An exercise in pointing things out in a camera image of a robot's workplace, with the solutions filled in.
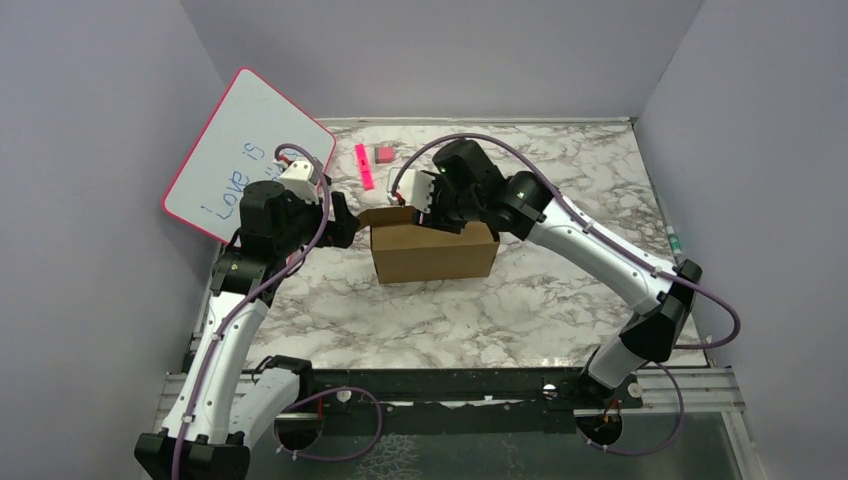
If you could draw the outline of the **brown cardboard box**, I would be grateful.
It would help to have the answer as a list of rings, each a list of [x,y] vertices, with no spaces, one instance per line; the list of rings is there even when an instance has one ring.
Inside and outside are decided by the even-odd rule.
[[[420,226],[414,222],[417,216],[411,207],[368,209],[358,215],[359,228],[370,232],[379,283],[489,276],[500,240],[486,225],[470,222],[454,234]]]

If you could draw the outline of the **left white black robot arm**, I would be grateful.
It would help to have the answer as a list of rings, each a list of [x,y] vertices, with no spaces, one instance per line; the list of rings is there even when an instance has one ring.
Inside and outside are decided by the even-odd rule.
[[[348,248],[359,229],[344,193],[312,181],[258,181],[239,204],[240,227],[215,263],[194,360],[156,433],[134,456],[153,479],[243,479],[251,450],[287,407],[313,401],[314,384],[274,367],[236,396],[252,341],[284,279],[314,248]]]

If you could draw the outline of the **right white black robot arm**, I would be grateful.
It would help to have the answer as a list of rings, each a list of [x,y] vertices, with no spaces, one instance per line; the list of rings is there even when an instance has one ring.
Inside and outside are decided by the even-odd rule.
[[[579,398],[600,407],[639,367],[667,361],[691,313],[700,266],[680,266],[641,250],[558,197],[532,164],[505,176],[480,145],[483,136],[451,134],[434,141],[433,171],[404,164],[388,196],[416,213],[417,226],[459,234],[480,222],[493,235],[543,247],[616,293],[630,320],[598,347],[577,380]]]

